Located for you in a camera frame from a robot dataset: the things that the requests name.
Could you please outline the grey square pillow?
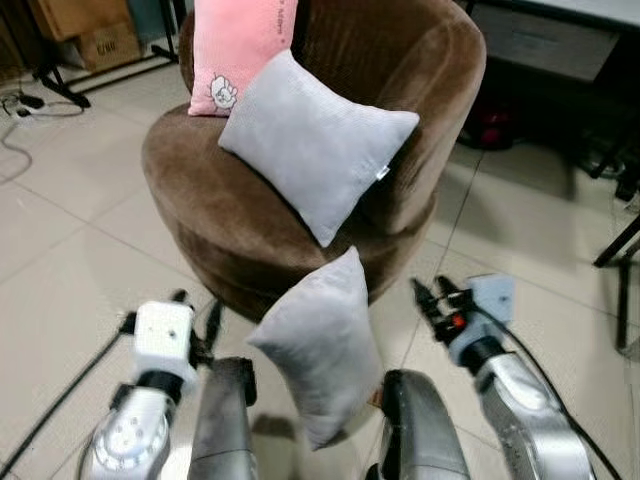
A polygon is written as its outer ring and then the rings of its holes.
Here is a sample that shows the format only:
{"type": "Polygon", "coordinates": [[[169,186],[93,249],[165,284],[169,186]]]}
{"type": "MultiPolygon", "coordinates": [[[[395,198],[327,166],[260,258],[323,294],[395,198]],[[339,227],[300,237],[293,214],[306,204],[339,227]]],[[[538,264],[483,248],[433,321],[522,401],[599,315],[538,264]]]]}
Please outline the grey square pillow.
{"type": "Polygon", "coordinates": [[[289,288],[247,343],[283,375],[311,451],[332,444],[383,375],[357,248],[289,288]]]}
{"type": "Polygon", "coordinates": [[[328,247],[419,122],[412,111],[344,99],[285,50],[252,79],[218,143],[268,180],[328,247]]]}

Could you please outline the pink plush pillow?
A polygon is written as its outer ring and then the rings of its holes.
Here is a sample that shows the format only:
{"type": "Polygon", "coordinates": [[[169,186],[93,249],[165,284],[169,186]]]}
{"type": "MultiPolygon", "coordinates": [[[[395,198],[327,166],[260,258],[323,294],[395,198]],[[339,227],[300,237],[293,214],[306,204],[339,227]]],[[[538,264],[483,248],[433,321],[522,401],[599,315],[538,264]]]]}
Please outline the pink plush pillow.
{"type": "Polygon", "coordinates": [[[300,0],[195,0],[188,114],[229,116],[269,60],[292,44],[300,0]]]}

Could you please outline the grey left robot leg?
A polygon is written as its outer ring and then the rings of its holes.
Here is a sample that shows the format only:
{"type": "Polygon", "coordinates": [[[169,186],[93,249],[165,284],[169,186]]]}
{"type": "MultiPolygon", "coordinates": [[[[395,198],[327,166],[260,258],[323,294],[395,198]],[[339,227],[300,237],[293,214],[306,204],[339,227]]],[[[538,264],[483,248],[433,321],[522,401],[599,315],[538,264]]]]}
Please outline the grey left robot leg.
{"type": "Polygon", "coordinates": [[[216,358],[198,406],[188,480],[259,480],[247,408],[256,401],[252,362],[216,358]]]}

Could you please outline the grey robot leg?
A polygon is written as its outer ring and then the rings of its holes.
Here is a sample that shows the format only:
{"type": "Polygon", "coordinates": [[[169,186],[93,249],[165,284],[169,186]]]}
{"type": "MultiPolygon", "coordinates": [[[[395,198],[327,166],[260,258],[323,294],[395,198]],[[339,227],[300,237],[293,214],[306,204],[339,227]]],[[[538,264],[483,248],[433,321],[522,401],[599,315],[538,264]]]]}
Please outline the grey robot leg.
{"type": "Polygon", "coordinates": [[[256,401],[252,362],[216,358],[198,406],[188,480],[259,480],[247,408],[256,401]]]}
{"type": "Polygon", "coordinates": [[[397,369],[384,376],[385,445],[365,480],[470,480],[465,453],[433,381],[397,369]]]}

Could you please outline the grey right robot leg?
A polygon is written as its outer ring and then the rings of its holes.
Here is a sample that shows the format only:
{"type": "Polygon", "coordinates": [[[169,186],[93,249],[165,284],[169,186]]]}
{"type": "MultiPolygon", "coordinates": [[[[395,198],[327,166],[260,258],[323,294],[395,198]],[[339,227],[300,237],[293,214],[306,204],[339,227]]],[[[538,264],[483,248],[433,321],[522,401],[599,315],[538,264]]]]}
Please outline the grey right robot leg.
{"type": "Polygon", "coordinates": [[[470,480],[465,453],[433,381],[397,369],[384,376],[385,445],[365,480],[470,480]]]}

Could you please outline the black metal table leg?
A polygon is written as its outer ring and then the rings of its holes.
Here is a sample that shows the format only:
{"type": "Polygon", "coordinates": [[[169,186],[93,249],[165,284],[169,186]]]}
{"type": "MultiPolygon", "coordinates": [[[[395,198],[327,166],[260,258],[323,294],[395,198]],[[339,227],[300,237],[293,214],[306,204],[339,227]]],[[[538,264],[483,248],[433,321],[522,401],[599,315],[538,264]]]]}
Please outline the black metal table leg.
{"type": "Polygon", "coordinates": [[[634,256],[639,251],[637,236],[640,233],[640,216],[636,216],[621,234],[618,234],[593,262],[594,268],[616,268],[620,275],[618,288],[618,317],[614,347],[621,355],[626,355],[628,347],[628,302],[631,300],[630,285],[634,256]]]}

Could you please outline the red and black device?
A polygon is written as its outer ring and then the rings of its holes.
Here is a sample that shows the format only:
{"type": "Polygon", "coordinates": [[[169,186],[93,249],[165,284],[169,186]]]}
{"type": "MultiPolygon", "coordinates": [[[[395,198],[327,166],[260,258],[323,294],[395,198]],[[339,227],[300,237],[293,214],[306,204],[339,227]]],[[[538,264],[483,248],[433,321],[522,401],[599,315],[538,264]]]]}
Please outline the red and black device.
{"type": "Polygon", "coordinates": [[[515,114],[495,100],[477,100],[463,125],[466,145],[477,150],[502,151],[515,145],[515,114]]]}

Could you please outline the black metal stand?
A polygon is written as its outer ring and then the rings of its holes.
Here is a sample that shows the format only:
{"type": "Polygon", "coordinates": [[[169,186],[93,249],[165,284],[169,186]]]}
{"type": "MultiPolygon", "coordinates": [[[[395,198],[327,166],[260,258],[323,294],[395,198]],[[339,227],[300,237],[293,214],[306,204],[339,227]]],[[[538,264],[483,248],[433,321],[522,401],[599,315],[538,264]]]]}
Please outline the black metal stand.
{"type": "Polygon", "coordinates": [[[101,72],[83,74],[76,78],[64,79],[61,77],[59,67],[40,67],[33,73],[33,79],[56,95],[79,106],[79,108],[92,108],[92,102],[87,99],[87,93],[102,90],[111,84],[127,81],[133,77],[142,76],[152,70],[177,65],[177,56],[148,55],[136,61],[119,65],[101,72]]]}

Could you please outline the small printed cardboard box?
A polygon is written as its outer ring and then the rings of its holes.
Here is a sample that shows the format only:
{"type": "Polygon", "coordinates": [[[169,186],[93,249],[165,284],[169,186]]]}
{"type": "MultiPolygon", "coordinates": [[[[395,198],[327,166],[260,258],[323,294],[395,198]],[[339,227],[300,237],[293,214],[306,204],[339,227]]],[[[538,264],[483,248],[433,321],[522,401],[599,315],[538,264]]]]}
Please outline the small printed cardboard box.
{"type": "Polygon", "coordinates": [[[120,67],[142,58],[132,20],[123,20],[83,33],[76,38],[74,45],[76,64],[91,73],[120,67]]]}

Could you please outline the large brown cardboard box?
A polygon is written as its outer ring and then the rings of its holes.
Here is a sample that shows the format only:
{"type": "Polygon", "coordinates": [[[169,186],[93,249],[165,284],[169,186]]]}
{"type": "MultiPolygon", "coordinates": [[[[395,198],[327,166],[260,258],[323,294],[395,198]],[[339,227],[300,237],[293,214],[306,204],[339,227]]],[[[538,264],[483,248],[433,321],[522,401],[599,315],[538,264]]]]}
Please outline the large brown cardboard box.
{"type": "Polygon", "coordinates": [[[127,0],[28,0],[41,35],[65,41],[131,19],[127,0]]]}

